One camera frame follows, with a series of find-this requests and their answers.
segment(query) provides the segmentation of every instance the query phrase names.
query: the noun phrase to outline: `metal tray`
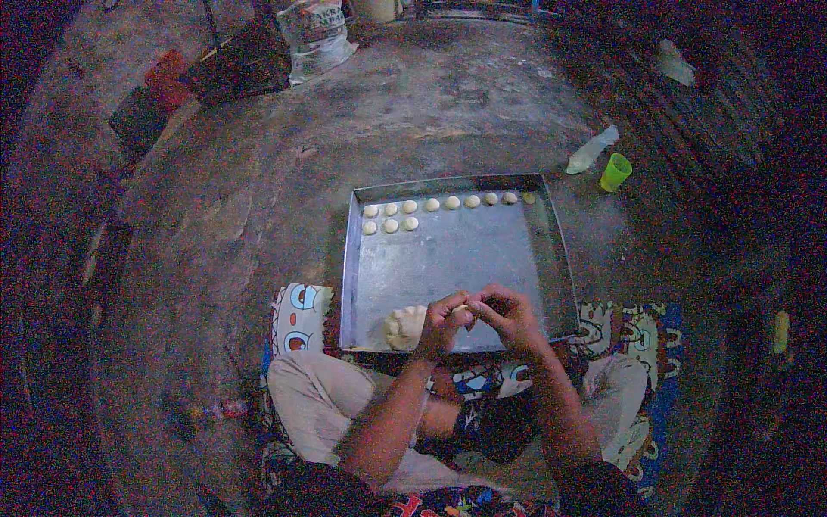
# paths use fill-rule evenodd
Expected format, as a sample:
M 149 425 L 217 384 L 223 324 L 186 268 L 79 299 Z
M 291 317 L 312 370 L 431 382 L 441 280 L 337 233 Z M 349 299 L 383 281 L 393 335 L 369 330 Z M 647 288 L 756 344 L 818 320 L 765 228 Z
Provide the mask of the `metal tray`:
M 519 201 L 502 203 L 502 194 L 515 192 Z M 464 204 L 448 210 L 444 203 L 456 195 L 462 202 L 471 194 L 483 199 L 495 192 L 500 202 L 477 208 Z M 533 193 L 537 202 L 525 204 L 521 194 Z M 428 198 L 439 199 L 436 212 L 424 209 Z M 402 202 L 418 203 L 413 215 L 419 227 L 381 230 L 387 219 L 368 219 L 366 205 L 397 203 L 392 218 L 401 223 L 408 214 Z M 372 220 L 380 226 L 374 235 L 362 234 L 361 225 Z M 388 184 L 353 191 L 347 218 L 342 279 L 340 346 L 391 352 L 382 324 L 393 309 L 428 305 L 456 290 L 474 292 L 497 282 L 525 293 L 532 301 L 540 327 L 549 340 L 574 334 L 577 311 L 566 245 L 557 223 L 543 177 L 486 175 Z M 454 352 L 497 352 L 503 346 L 496 332 L 483 323 L 457 334 Z

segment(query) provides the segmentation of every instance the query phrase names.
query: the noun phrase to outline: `leg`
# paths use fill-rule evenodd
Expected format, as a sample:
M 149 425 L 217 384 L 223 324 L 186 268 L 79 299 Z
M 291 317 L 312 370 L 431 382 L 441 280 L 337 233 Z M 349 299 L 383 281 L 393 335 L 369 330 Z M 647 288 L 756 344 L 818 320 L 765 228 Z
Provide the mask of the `leg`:
M 270 396 L 294 451 L 309 462 L 337 465 L 336 445 L 354 419 L 390 383 L 321 353 L 291 352 L 270 364 Z M 431 419 L 442 419 L 437 406 Z M 427 491 L 467 486 L 479 480 L 452 471 L 436 458 L 408 450 L 399 469 L 383 487 L 387 491 Z
M 615 439 L 632 426 L 646 392 L 648 374 L 640 361 L 611 356 L 589 365 L 583 378 L 583 411 L 595 427 L 603 456 Z

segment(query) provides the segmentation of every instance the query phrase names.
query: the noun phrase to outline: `mat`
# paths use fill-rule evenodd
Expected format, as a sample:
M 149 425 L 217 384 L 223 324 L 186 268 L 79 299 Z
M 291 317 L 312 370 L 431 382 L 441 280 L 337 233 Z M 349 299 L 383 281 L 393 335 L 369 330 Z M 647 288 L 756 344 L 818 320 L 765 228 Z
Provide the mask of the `mat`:
M 327 289 L 314 286 L 318 290 Z M 286 296 L 276 296 L 278 304 Z M 649 374 L 646 395 L 632 427 L 624 436 L 625 445 L 614 457 L 606 458 L 634 481 L 638 493 L 647 499 L 654 490 L 657 474 L 667 457 L 668 415 L 677 397 L 677 377 L 685 336 L 679 304 L 578 304 L 580 333 L 569 344 L 570 363 L 588 366 L 612 354 L 625 354 L 643 364 Z M 274 314 L 279 312 L 274 303 Z M 291 443 L 267 390 L 267 370 L 278 347 L 268 340 L 261 370 L 262 421 L 265 436 L 261 447 L 261 482 L 270 494 L 286 470 L 296 461 Z M 525 388 L 527 367 L 512 361 L 480 364 L 453 377 L 457 391 L 466 399 L 509 396 Z M 581 382 L 584 367 L 572 368 L 575 386 Z

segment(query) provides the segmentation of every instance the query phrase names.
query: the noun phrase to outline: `floor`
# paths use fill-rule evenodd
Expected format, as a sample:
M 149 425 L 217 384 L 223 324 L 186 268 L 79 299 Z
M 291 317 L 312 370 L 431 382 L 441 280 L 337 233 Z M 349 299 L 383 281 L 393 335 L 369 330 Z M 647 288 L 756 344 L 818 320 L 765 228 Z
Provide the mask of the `floor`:
M 141 163 L 118 211 L 135 228 L 116 321 L 94 358 L 102 443 L 131 514 L 205 515 L 187 472 L 231 509 L 256 505 L 255 444 L 226 422 L 190 448 L 166 396 L 234 398 L 257 381 L 270 297 L 290 281 L 341 285 L 354 188 L 453 175 L 540 172 L 553 192 L 580 299 L 684 304 L 692 332 L 673 454 L 653 499 L 678 511 L 705 449 L 720 385 L 691 201 L 632 152 L 616 194 L 567 157 L 606 121 L 538 28 L 484 21 L 385 26 L 344 65 L 287 92 L 197 112 Z M 635 142 L 621 137 L 615 150 Z

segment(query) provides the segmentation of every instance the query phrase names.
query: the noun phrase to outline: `green cup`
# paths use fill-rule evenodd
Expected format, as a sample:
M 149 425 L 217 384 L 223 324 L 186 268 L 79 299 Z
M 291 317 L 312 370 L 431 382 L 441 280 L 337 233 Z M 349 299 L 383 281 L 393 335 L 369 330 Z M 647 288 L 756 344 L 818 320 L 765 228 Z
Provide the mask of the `green cup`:
M 609 164 L 603 171 L 603 177 L 600 178 L 600 186 L 606 192 L 614 192 L 630 174 L 632 174 L 632 164 L 626 160 L 626 156 L 614 153 L 609 157 Z

